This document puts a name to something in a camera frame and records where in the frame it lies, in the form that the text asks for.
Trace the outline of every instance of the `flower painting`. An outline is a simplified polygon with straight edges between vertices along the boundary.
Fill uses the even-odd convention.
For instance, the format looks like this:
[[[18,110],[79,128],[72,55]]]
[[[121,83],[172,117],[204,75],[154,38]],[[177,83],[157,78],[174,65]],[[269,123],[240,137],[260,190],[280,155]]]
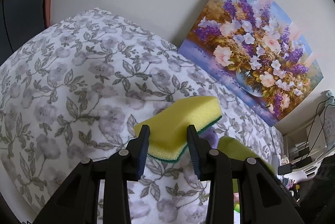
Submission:
[[[273,0],[209,0],[179,53],[270,126],[323,78],[302,31]]]

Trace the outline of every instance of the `metal bolt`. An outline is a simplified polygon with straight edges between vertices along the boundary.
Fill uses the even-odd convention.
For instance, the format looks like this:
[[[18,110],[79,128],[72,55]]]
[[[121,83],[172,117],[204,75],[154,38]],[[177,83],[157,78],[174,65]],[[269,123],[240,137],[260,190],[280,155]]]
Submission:
[[[248,164],[256,164],[256,160],[254,158],[247,158]]]
[[[126,150],[126,149],[121,149],[121,150],[119,151],[119,155],[120,155],[120,156],[127,156],[128,154],[129,154],[129,151]]]
[[[209,151],[209,154],[212,155],[212,156],[217,156],[217,155],[219,155],[219,150],[217,150],[217,149],[211,149]]]
[[[89,162],[91,161],[91,159],[89,157],[84,157],[81,159],[81,163],[86,165],[86,164],[89,164]]]

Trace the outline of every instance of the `black cable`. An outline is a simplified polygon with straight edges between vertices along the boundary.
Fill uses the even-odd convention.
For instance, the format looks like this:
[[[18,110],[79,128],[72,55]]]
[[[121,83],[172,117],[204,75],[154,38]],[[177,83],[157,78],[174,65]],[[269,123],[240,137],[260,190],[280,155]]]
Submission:
[[[306,158],[308,157],[308,155],[309,155],[310,152],[312,151],[314,145],[316,144],[316,141],[318,140],[318,138],[319,138],[319,136],[320,136],[320,134],[321,134],[321,131],[323,130],[323,127],[325,126],[325,122],[326,122],[325,115],[326,115],[326,110],[327,110],[328,106],[335,106],[335,105],[328,104],[328,105],[325,107],[325,110],[324,110],[324,113],[323,113],[323,124],[322,124],[321,130],[320,130],[320,132],[319,132],[319,134],[318,134],[318,137],[316,137],[315,142],[314,142],[312,148],[309,150],[309,152],[308,152]]]
[[[318,106],[316,107],[316,110],[315,110],[315,115],[314,115],[314,119],[313,119],[313,122],[312,122],[312,124],[311,124],[311,127],[310,127],[310,129],[309,129],[309,132],[308,132],[308,136],[307,136],[307,140],[306,140],[306,143],[305,143],[305,147],[304,147],[304,149],[305,149],[305,148],[306,148],[306,146],[307,146],[308,138],[309,138],[309,135],[310,135],[310,133],[311,133],[311,129],[312,129],[312,127],[313,127],[313,124],[314,124],[315,118],[316,118],[316,116],[317,116],[317,113],[318,113],[318,108],[319,108],[320,104],[327,102],[327,101],[328,101],[328,99],[327,99],[327,100],[324,100],[324,101],[322,101],[322,102],[320,102],[320,103],[318,104]]]
[[[9,43],[10,49],[12,50],[12,53],[14,53],[14,50],[13,50],[13,47],[12,47],[12,44],[10,42],[9,35],[8,35],[8,30],[7,30],[7,25],[6,25],[6,18],[5,18],[5,6],[4,6],[3,0],[2,0],[2,14],[3,14],[3,21],[4,21],[4,24],[5,24],[5,31],[6,31],[8,43]]]

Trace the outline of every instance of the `leaf pattern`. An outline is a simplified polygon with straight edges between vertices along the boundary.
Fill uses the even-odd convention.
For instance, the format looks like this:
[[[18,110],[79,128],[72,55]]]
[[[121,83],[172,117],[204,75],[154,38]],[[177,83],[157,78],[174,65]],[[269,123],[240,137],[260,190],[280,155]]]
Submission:
[[[38,210],[83,157],[109,158],[135,137],[134,125],[185,97],[218,97],[218,137],[234,137],[268,162],[282,153],[281,134],[174,45],[105,10],[29,40],[1,65],[0,81],[1,160]],[[195,178],[188,150],[175,164],[148,156],[141,179],[128,182],[132,219],[187,223],[193,205],[207,206],[209,188]],[[103,187],[99,196],[100,224]]]

